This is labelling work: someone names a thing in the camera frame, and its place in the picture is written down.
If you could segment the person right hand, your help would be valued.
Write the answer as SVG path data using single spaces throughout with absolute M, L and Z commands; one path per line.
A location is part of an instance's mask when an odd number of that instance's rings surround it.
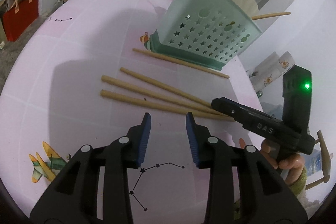
M 295 153 L 294 155 L 289 156 L 287 159 L 284 159 L 277 163 L 277 161 L 270 156 L 272 151 L 269 142 L 265 139 L 261 143 L 260 153 L 268 160 L 268 162 L 273 166 L 274 169 L 282 169 L 288 171 L 288 176 L 285 179 L 285 182 L 288 186 L 293 185 L 301 176 L 302 171 L 305 167 L 305 159 Z

